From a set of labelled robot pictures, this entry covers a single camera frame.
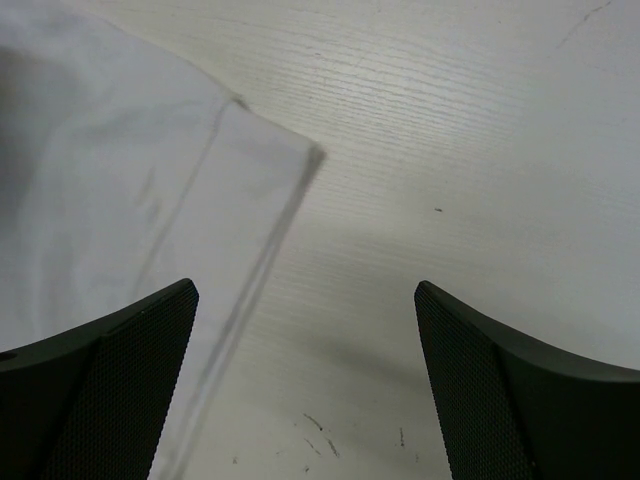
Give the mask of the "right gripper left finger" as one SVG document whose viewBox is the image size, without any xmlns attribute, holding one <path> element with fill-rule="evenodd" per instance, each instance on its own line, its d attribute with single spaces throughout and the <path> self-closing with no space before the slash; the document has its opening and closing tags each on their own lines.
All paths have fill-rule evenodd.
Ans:
<svg viewBox="0 0 640 480">
<path fill-rule="evenodd" d="M 3 352 L 2 478 L 147 478 L 197 305 L 193 281 L 182 279 Z"/>
</svg>

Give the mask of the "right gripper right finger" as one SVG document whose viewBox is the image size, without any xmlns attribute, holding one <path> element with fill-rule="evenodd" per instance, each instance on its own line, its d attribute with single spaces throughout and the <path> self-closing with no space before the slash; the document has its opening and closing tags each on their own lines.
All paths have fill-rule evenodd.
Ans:
<svg viewBox="0 0 640 480">
<path fill-rule="evenodd" d="M 551 346 L 427 281 L 414 302 L 453 478 L 638 478 L 638 371 Z"/>
</svg>

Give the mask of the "white skirt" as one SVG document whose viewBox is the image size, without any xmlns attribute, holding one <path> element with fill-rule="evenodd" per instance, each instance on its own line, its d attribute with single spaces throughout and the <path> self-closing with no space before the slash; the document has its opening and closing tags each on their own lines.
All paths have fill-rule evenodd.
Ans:
<svg viewBox="0 0 640 480">
<path fill-rule="evenodd" d="M 59 1 L 1 5 L 1 345 L 191 279 L 149 475 L 180 479 L 324 157 L 189 61 Z"/>
</svg>

